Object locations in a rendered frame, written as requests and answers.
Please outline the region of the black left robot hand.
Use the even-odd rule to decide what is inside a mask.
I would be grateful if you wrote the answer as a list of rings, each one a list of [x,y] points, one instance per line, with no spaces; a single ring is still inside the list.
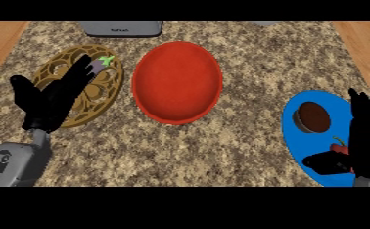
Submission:
[[[22,128],[53,132],[65,121],[75,99],[95,78],[92,57],[84,55],[61,79],[53,80],[43,90],[21,75],[11,77],[15,104],[27,112]]]

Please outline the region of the purple eggplant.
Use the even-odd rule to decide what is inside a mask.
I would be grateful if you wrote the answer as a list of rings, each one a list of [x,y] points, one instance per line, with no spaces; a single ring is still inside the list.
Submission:
[[[114,56],[100,56],[96,58],[92,62],[90,65],[93,66],[92,73],[99,74],[100,71],[111,65],[111,61],[114,59]]]

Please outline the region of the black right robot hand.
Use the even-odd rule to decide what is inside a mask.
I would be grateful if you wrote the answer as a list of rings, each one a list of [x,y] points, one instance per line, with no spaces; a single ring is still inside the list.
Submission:
[[[348,154],[336,151],[307,156],[302,163],[319,174],[332,175],[354,171],[357,179],[370,180],[370,97],[350,88],[351,113]]]

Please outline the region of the grey appliance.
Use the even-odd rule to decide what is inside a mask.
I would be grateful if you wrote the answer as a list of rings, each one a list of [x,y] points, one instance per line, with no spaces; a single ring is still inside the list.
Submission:
[[[78,21],[93,37],[155,37],[162,32],[162,21]]]

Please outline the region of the blue plate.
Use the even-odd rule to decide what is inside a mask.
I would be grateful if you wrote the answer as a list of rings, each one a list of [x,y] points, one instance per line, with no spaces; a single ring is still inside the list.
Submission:
[[[330,116],[332,125],[325,133],[307,133],[295,125],[294,113],[305,102],[317,103]],[[299,92],[288,101],[280,115],[280,128],[286,147],[292,158],[310,177],[325,187],[351,187],[354,174],[320,175],[304,163],[304,157],[322,153],[330,149],[335,138],[348,143],[350,123],[353,120],[350,102],[336,94],[323,90],[307,90]]]

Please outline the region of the red bowl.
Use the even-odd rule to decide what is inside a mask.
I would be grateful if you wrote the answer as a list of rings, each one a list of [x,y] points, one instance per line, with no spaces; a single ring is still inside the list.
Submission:
[[[199,45],[174,41],[145,54],[133,72],[131,93],[140,111],[158,122],[195,122],[215,107],[221,91],[221,68]]]

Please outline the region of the golden ornate trivet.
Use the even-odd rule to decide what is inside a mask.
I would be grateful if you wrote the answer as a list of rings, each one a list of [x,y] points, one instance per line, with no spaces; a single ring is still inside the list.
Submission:
[[[121,90],[124,79],[121,59],[114,50],[100,44],[77,45],[61,51],[36,72],[33,79],[36,87],[43,90],[49,83],[64,76],[84,54],[92,57],[92,60],[108,57],[111,61],[75,100],[68,117],[61,125],[62,128],[84,125],[95,120],[111,107]]]

